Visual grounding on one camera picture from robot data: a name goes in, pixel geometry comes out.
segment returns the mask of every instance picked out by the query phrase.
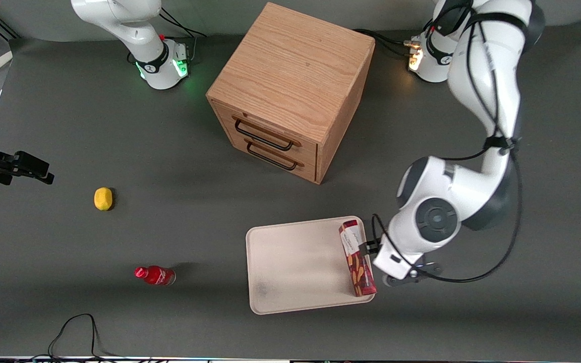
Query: tabletop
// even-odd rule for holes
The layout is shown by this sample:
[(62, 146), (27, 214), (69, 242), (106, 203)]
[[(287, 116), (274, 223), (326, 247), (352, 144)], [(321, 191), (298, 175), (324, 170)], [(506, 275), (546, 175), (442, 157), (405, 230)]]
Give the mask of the tabletop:
[[(139, 78), (119, 41), (12, 43), (0, 149), (48, 161), (55, 183), (0, 185), (0, 355), (43, 353), (67, 318), (92, 313), (106, 349), (127, 356), (581, 361), (581, 23), (548, 28), (519, 63), (524, 217), (502, 269), (267, 316), (248, 303), (247, 230), (355, 215), (369, 234), (372, 213), (388, 221), (397, 211), (413, 161), (473, 154), (484, 130), (445, 84), (377, 47), (316, 186), (233, 149), (208, 105), (240, 39), (199, 39), (191, 76), (165, 91)], [(116, 191), (110, 212), (92, 202), (102, 186)], [(482, 273), (512, 221), (463, 229), (430, 260), (446, 276)], [(175, 285), (134, 278), (149, 264), (173, 266)], [(56, 353), (87, 355), (88, 324), (74, 322)]]

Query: black metal handle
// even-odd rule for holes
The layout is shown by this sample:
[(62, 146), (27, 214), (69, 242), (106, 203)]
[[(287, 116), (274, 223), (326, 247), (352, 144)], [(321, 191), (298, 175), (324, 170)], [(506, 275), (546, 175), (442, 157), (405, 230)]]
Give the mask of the black metal handle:
[(287, 146), (277, 145), (274, 142), (270, 142), (264, 138), (260, 138), (259, 136), (255, 135), (255, 134), (249, 133), (248, 131), (245, 131), (244, 129), (240, 129), (239, 124), (242, 122), (242, 120), (240, 120), (236, 117), (235, 117), (235, 119), (237, 120), (237, 122), (235, 122), (235, 129), (237, 129), (238, 133), (240, 133), (240, 134), (244, 134), (245, 136), (249, 136), (249, 137), (253, 138), (254, 140), (257, 140), (260, 143), (265, 143), (266, 145), (268, 145), (270, 147), (274, 147), (275, 149), (281, 150), (281, 151), (288, 151), (293, 146), (293, 142), (288, 142)]
[(258, 158), (262, 159), (263, 161), (268, 161), (268, 163), (271, 163), (272, 165), (275, 165), (276, 167), (280, 167), (280, 168), (283, 168), (284, 170), (288, 170), (288, 171), (295, 170), (295, 168), (297, 167), (297, 161), (295, 161), (292, 166), (288, 167), (282, 163), (278, 163), (277, 161), (274, 161), (273, 159), (270, 159), (266, 156), (261, 155), (259, 152), (252, 151), (250, 149), (251, 146), (252, 146), (252, 143), (249, 142), (248, 146), (246, 147), (246, 150), (249, 152), (249, 154), (258, 157)]

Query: lemon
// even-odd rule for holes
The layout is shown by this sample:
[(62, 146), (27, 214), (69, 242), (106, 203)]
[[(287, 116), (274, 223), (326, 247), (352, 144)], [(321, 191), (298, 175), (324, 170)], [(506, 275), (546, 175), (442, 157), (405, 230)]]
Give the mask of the lemon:
[(113, 204), (113, 195), (111, 195), (111, 189), (99, 188), (96, 190), (93, 203), (97, 209), (101, 211), (108, 211), (111, 208), (111, 204)]

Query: wooden box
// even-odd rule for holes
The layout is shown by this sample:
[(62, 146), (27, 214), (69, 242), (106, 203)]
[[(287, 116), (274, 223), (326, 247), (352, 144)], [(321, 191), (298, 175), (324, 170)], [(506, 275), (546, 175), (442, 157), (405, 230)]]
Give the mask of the wooden box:
[(236, 149), (319, 184), (373, 49), (371, 37), (268, 3), (206, 96)]

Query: plastic bottle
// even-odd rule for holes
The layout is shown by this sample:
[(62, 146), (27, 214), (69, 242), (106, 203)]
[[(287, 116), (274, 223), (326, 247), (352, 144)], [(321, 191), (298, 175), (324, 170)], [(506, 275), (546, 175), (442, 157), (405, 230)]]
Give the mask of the plastic bottle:
[(171, 285), (176, 280), (176, 273), (160, 266), (137, 267), (134, 275), (150, 285)]

